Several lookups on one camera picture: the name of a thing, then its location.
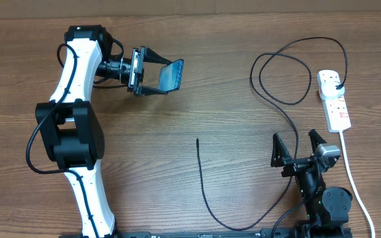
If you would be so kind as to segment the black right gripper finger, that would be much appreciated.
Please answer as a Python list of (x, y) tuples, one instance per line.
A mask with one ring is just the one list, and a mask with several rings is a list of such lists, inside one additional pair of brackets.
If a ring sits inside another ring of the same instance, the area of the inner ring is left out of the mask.
[(315, 129), (310, 130), (308, 135), (310, 137), (313, 154), (320, 154), (322, 145), (325, 144), (326, 141), (317, 133)]
[(278, 133), (273, 135), (273, 151), (271, 157), (271, 167), (283, 167), (289, 164), (292, 157)]

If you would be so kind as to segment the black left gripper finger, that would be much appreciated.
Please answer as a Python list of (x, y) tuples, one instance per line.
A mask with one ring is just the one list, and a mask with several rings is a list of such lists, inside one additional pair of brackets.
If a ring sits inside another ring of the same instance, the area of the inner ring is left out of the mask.
[(172, 63), (172, 61), (161, 57), (159, 54), (154, 52), (151, 48), (148, 48), (145, 46), (141, 47), (141, 54), (143, 56), (143, 62), (158, 63), (163, 65), (169, 65)]
[(149, 96), (149, 95), (167, 95), (167, 91), (162, 91), (160, 89), (156, 89), (153, 87), (147, 87), (147, 86), (139, 86), (135, 91), (134, 94), (136, 96)]

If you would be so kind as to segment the blue smartphone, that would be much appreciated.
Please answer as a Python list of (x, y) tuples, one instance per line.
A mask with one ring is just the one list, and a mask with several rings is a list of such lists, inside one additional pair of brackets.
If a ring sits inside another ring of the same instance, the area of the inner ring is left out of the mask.
[(183, 59), (178, 59), (177, 61), (162, 67), (159, 74), (158, 89), (167, 93), (179, 90), (181, 86), (183, 68)]

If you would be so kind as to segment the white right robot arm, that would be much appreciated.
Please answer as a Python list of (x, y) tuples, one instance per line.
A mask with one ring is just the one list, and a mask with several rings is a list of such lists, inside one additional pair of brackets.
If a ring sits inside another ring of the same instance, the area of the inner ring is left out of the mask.
[[(281, 167), (283, 177), (296, 179), (302, 201), (289, 209), (274, 224), (268, 237), (351, 237), (344, 224), (349, 221), (353, 195), (343, 187), (330, 186), (322, 174), (338, 162), (341, 150), (327, 143), (314, 129), (308, 133), (312, 145), (309, 157), (293, 159), (280, 136), (273, 135), (272, 167)], [(307, 219), (297, 221), (294, 227), (279, 229), (281, 221), (304, 206)]]

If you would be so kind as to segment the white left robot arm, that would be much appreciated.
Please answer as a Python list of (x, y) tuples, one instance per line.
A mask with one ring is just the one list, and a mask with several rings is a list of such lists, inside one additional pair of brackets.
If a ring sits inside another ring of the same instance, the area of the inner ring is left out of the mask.
[(54, 173), (63, 173), (75, 194), (82, 222), (79, 236), (119, 237), (103, 184), (105, 136), (91, 106), (92, 91), (107, 89), (106, 81), (114, 79), (136, 96), (167, 95), (179, 90), (184, 61), (168, 60), (145, 46), (134, 48), (130, 58), (114, 55), (113, 45), (122, 43), (99, 24), (71, 26), (64, 40), (60, 82), (48, 102), (36, 105), (38, 125), (26, 147), (26, 162), (41, 173), (30, 159), (40, 134), (48, 158), (58, 165)]

